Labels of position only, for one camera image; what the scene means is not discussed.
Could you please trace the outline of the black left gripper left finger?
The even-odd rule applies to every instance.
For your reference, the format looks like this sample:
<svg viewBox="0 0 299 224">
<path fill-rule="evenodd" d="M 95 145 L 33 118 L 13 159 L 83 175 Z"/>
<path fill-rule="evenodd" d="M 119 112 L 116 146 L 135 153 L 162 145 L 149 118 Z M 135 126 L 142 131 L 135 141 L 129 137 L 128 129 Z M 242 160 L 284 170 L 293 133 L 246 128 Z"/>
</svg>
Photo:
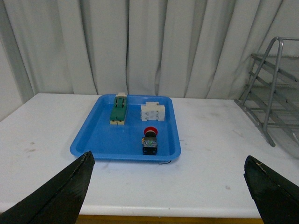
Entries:
<svg viewBox="0 0 299 224">
<path fill-rule="evenodd" d="M 84 153 L 32 194 L 3 212 L 2 224 L 74 224 L 88 191 L 95 160 Z"/>
</svg>

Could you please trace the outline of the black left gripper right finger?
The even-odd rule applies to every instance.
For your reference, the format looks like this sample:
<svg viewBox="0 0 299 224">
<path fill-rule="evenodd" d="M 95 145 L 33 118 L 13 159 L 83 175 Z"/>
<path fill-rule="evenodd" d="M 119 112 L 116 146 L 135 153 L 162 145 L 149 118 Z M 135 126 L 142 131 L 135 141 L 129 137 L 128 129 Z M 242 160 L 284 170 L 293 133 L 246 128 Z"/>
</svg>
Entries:
<svg viewBox="0 0 299 224">
<path fill-rule="evenodd" d="M 299 187 L 249 155 L 244 178 L 265 224 L 299 222 Z"/>
</svg>

